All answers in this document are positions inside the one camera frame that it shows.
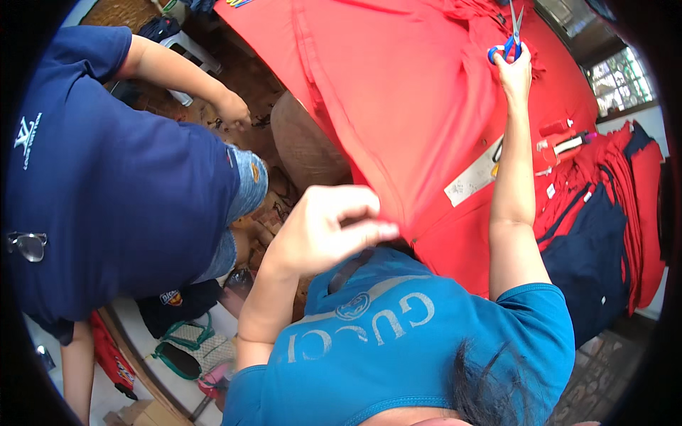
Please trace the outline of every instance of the paper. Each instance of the paper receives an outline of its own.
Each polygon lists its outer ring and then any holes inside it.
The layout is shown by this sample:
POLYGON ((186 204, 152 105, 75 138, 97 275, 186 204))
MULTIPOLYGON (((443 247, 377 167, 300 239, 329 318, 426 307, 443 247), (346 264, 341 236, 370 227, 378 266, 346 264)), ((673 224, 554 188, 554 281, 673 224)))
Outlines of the paper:
POLYGON ((501 143, 502 136, 492 143, 486 149, 486 152, 457 176, 454 181, 445 187, 445 195, 450 199, 452 207, 457 207, 476 191, 495 180, 495 177, 492 175, 492 169, 496 163, 492 161, 492 157, 501 143))

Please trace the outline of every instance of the navy blue t-shirt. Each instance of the navy blue t-shirt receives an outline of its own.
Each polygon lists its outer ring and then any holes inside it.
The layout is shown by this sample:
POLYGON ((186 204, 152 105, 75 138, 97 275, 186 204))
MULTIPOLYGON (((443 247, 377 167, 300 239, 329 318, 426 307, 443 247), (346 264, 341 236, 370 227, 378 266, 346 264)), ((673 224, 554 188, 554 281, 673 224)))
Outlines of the navy blue t-shirt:
POLYGON ((120 294, 194 281, 239 187, 217 136, 133 110, 102 86, 131 41, 126 27, 59 30, 16 124, 3 231, 47 234, 43 261, 8 258, 21 309, 53 334, 120 294))

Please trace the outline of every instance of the white chair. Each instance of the white chair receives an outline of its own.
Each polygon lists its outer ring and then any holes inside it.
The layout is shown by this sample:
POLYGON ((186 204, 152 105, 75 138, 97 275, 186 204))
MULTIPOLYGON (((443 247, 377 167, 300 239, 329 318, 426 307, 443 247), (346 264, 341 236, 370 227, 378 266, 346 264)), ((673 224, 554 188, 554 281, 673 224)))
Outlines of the white chair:
MULTIPOLYGON (((206 49, 199 46, 194 40, 192 40, 185 33, 185 31, 180 31, 178 34, 164 38, 159 42, 159 44, 167 48, 170 48, 173 44, 179 44, 180 47, 185 49, 185 53, 182 56, 188 59, 191 57, 196 57, 199 61, 201 61, 199 68, 202 70, 206 72, 213 71, 216 74, 220 74, 222 71, 222 65, 216 61, 216 58, 212 57, 211 54, 206 51, 206 49)), ((187 93, 182 93, 175 90, 168 91, 184 106, 192 105, 192 102, 194 101, 187 93)))

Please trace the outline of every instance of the jeans shorts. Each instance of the jeans shorts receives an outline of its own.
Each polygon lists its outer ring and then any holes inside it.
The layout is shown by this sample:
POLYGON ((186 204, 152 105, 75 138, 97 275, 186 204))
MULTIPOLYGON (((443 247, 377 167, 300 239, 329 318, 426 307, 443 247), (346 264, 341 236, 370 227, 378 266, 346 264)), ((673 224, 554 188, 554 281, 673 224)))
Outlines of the jeans shorts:
POLYGON ((228 227, 232 222, 247 213, 251 213, 261 205, 267 193, 267 171, 263 161, 251 151, 242 151, 234 145, 227 147, 237 159, 239 189, 227 212, 225 231, 220 237, 211 264, 199 278, 194 280, 194 283, 215 279, 232 271, 237 261, 237 244, 228 227))

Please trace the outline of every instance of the scissors handle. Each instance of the scissors handle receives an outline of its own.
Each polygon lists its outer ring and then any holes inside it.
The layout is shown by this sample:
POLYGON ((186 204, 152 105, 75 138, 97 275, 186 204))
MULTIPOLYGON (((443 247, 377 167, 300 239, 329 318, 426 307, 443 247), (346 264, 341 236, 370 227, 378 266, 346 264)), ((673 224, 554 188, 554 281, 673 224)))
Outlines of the scissors handle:
MULTIPOLYGON (((508 39, 507 42, 502 44, 498 44, 497 46, 493 46, 488 50, 488 60, 490 61, 491 64, 495 65, 495 61, 492 60, 492 56, 497 52, 498 50, 502 51, 502 58, 506 61, 507 56, 509 56, 509 52, 512 51, 512 46, 514 45, 514 34, 512 34, 508 39)), ((516 49, 514 50, 514 61, 518 59, 518 57, 521 55, 521 45, 516 44, 516 49)))

